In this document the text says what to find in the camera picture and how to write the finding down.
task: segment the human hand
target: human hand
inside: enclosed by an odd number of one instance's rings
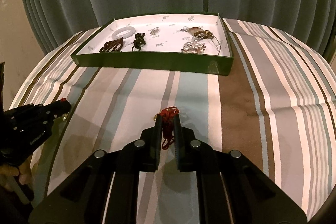
[[[32,179],[32,172],[30,169],[30,161],[31,157],[29,157],[23,164],[21,164],[18,168],[10,166],[8,164],[0,165],[0,174],[5,176],[19,176],[18,181],[20,184],[30,184]],[[11,186],[8,184],[5,177],[0,180],[1,186],[3,186],[8,191],[13,191]]]

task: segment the green box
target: green box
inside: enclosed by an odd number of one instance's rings
[[[108,34],[129,25],[137,27],[136,32],[146,33],[145,40],[148,44],[147,47],[152,49],[152,51],[146,51],[145,47],[140,52],[127,51],[132,46],[133,35],[124,40],[126,45],[121,52],[99,53],[99,48],[105,42],[112,40]],[[217,35],[217,39],[221,41],[222,49],[220,53],[215,55],[218,51],[214,52],[213,42],[207,42],[206,49],[206,51],[211,51],[212,54],[178,52],[188,40],[187,37],[180,37],[182,35],[189,35],[188,33],[179,33],[179,29],[183,25],[188,27],[203,27],[203,25],[212,27],[212,29],[209,28],[210,31],[215,36]],[[160,33],[157,36],[150,36],[150,30],[147,30],[156,26],[159,26],[160,32],[166,33],[160,39],[156,39],[159,38]],[[162,49],[165,48],[169,51],[156,50],[157,47],[161,46]],[[219,14],[156,14],[110,21],[84,41],[71,57],[78,66],[82,67],[158,69],[229,75],[233,62],[232,46],[231,37],[228,35],[226,25]]]

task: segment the screw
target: screw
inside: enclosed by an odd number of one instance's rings
[[[191,145],[192,147],[199,147],[199,146],[201,145],[201,142],[200,142],[199,140],[192,140],[192,141],[190,142],[190,145]]]
[[[105,151],[104,150],[97,150],[95,153],[94,153],[94,156],[96,157],[96,158],[102,158],[102,157],[104,157],[105,156]]]
[[[134,142],[134,145],[135,145],[136,147],[142,147],[142,146],[145,145],[145,141],[143,141],[143,140],[136,140],[136,141]]]
[[[234,157],[234,158],[239,158],[242,154],[241,154],[241,152],[240,151],[238,151],[238,150],[232,150],[231,152],[230,152],[230,155],[232,156],[232,157]]]

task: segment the striped tablecloth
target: striped tablecloth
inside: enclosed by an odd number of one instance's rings
[[[234,42],[229,76],[77,67],[70,54],[98,29],[80,32],[31,72],[12,106],[71,102],[33,155],[38,204],[93,151],[116,151],[176,106],[181,123],[214,149],[238,149],[310,219],[336,180],[335,74],[319,54],[283,31],[225,20]],[[179,173],[171,146],[159,171],[141,173],[137,223],[198,223],[194,173]]]

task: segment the red string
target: red string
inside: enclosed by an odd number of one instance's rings
[[[164,141],[162,143],[163,150],[167,150],[169,148],[169,145],[175,142],[173,136],[173,129],[174,129],[173,118],[179,112],[180,111],[176,106],[171,106],[165,108],[159,114],[162,116],[162,135],[164,138]]]

